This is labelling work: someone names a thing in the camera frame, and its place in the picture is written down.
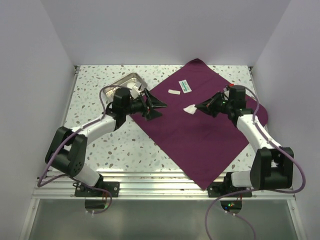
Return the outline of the small white plaster packet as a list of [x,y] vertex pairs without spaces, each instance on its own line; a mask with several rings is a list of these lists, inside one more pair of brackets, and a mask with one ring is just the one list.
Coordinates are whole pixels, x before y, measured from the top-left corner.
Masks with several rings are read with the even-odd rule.
[[173,95],[180,95],[181,94],[181,92],[179,90],[172,90],[172,89],[169,89],[168,93],[173,94]]

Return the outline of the green white dressing packet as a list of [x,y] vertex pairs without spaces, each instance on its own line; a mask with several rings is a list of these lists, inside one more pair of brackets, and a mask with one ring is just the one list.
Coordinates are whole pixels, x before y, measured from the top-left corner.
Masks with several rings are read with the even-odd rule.
[[180,85],[180,87],[181,87],[181,89],[182,89],[182,92],[183,92],[184,94],[192,92],[192,89],[191,89],[191,87],[189,86],[189,84],[188,84],[188,82],[187,82],[186,79],[181,80],[181,81],[179,81],[178,83],[179,83],[179,85]]

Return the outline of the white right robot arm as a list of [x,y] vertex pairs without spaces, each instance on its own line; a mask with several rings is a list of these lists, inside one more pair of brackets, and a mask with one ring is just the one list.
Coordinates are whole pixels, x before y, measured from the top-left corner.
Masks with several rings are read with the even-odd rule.
[[224,177],[222,189],[227,196],[235,196],[241,188],[278,190],[292,186],[293,151],[273,142],[254,111],[247,107],[245,90],[218,92],[195,107],[214,118],[218,114],[227,115],[255,152],[249,171],[229,172]]

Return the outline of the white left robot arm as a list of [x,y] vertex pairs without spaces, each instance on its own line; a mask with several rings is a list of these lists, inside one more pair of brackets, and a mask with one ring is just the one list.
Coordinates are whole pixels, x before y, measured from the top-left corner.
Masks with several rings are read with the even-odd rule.
[[75,179],[86,186],[92,196],[103,193],[103,177],[86,163],[87,146],[105,134],[118,130],[128,115],[140,113],[150,121],[162,116],[158,109],[167,104],[158,100],[147,89],[137,96],[127,87],[116,89],[112,101],[103,105],[101,116],[83,125],[57,129],[45,157],[46,168],[60,171],[62,176]]

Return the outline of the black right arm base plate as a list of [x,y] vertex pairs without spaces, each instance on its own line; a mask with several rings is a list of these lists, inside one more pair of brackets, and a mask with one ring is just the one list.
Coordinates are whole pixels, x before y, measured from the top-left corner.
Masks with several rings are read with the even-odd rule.
[[230,182],[213,182],[207,188],[209,198],[218,198],[230,193],[246,190],[247,189],[245,187],[234,187]]

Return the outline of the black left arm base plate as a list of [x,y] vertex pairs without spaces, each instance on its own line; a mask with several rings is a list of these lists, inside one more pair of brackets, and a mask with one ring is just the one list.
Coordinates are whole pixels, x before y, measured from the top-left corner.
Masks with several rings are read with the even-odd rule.
[[120,191],[120,183],[117,181],[101,181],[96,186],[86,186],[79,182],[72,184],[75,187],[74,196],[84,198],[113,197],[117,198]]

